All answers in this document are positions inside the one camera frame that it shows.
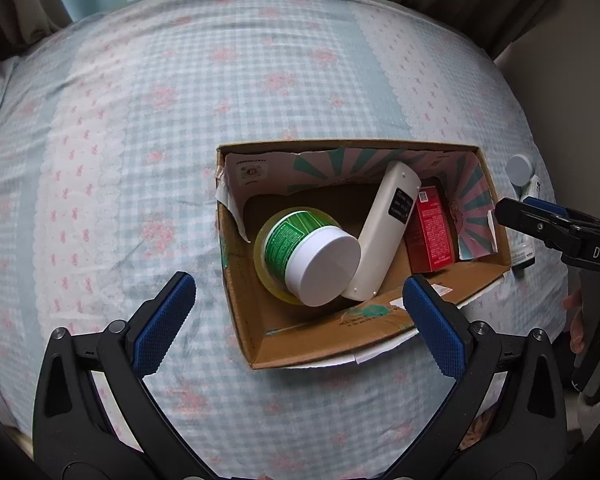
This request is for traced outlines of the person's right hand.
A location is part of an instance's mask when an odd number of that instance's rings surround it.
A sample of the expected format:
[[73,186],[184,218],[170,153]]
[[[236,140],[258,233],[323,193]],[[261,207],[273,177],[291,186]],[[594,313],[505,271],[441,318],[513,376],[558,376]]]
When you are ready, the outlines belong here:
[[584,351],[585,347],[581,289],[578,288],[562,300],[562,307],[568,311],[570,315],[570,349],[578,356]]

